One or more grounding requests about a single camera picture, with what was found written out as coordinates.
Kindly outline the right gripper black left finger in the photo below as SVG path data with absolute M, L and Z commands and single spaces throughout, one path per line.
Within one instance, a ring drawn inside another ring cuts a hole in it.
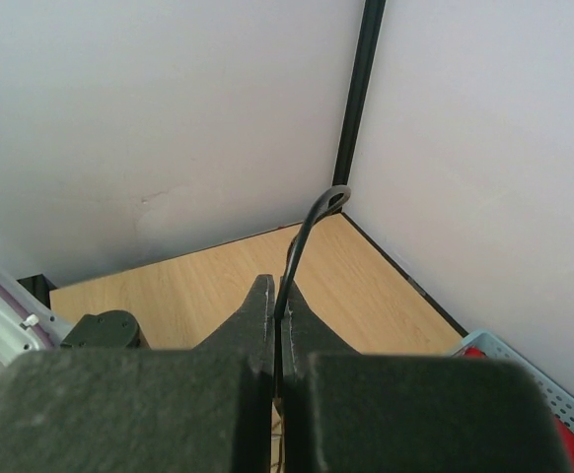
M 0 376 L 0 472 L 266 472 L 274 281 L 189 350 L 25 354 Z

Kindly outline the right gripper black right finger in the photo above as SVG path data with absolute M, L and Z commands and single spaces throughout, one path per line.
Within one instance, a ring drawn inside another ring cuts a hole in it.
M 487 358 L 366 355 L 279 289 L 289 472 L 568 472 L 525 369 Z

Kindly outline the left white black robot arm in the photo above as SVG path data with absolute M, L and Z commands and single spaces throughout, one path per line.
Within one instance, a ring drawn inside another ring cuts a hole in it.
M 70 322 L 0 269 L 0 374 L 18 357 L 59 348 L 147 348 L 138 320 L 126 310 L 85 314 Z

